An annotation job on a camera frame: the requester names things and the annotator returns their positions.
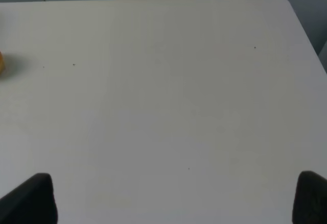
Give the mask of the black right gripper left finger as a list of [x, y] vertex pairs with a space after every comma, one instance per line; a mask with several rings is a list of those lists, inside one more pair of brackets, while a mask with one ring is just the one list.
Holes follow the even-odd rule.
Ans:
[[51, 175], [37, 173], [1, 198], [1, 223], [57, 223]]

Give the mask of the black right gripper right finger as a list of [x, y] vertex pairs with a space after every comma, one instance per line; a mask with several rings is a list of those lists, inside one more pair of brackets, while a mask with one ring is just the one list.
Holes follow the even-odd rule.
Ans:
[[313, 171], [300, 173], [293, 203], [292, 222], [326, 223], [326, 179]]

